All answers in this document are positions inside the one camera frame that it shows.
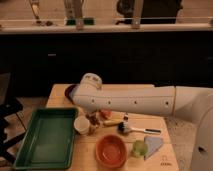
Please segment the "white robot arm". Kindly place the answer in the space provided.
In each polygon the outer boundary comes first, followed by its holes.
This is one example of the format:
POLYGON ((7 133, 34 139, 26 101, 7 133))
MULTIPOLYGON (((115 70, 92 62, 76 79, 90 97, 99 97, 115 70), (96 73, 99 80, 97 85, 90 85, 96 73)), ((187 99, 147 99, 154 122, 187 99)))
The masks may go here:
POLYGON ((102 79, 86 73, 65 96, 90 114, 100 109, 173 116, 197 125, 190 171, 213 171, 213 88, 163 86, 104 90, 102 79))

